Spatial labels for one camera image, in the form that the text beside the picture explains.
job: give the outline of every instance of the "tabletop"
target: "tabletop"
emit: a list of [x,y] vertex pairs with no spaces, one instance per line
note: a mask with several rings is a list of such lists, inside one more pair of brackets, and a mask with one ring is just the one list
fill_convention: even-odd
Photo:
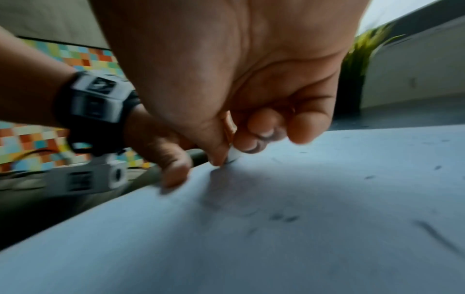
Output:
[[2,294],[463,293],[465,126],[327,132],[0,253]]

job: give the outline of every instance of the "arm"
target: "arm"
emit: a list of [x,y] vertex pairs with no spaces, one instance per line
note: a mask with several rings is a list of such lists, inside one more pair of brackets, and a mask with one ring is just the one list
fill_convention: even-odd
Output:
[[59,127],[53,99],[74,72],[0,28],[0,120]]

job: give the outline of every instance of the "hand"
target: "hand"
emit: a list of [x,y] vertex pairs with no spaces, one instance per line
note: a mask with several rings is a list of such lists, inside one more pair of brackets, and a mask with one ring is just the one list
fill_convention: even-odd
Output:
[[329,127],[339,70],[369,0],[93,0],[147,110],[223,163]]
[[[225,120],[225,133],[232,137],[231,125]],[[143,105],[136,106],[126,119],[124,141],[144,159],[162,169],[162,185],[177,186],[187,179],[192,159],[184,150],[196,145],[150,115]]]

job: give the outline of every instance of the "mosaic wall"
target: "mosaic wall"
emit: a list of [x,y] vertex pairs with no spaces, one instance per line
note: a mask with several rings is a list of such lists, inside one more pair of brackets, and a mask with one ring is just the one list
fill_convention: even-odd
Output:
[[[35,40],[23,41],[54,59],[73,66],[77,70],[93,70],[123,76],[122,70],[109,50]],[[66,144],[66,134],[67,130],[64,129],[0,121],[0,172],[48,170],[64,165],[63,157],[72,163],[88,161],[88,155],[77,155],[69,149]],[[56,150],[57,154],[35,154],[12,164],[22,154],[41,148]],[[119,159],[127,161],[130,167],[150,166],[132,150],[128,150],[125,154],[119,156]]]

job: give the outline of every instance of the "wrist-mounted device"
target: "wrist-mounted device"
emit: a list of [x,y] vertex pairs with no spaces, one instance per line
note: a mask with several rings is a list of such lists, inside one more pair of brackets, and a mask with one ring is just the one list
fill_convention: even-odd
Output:
[[[75,153],[121,154],[127,147],[123,140],[124,123],[138,104],[139,97],[128,80],[78,72],[58,93],[53,113],[69,129],[67,142]],[[76,148],[76,143],[91,147]]]

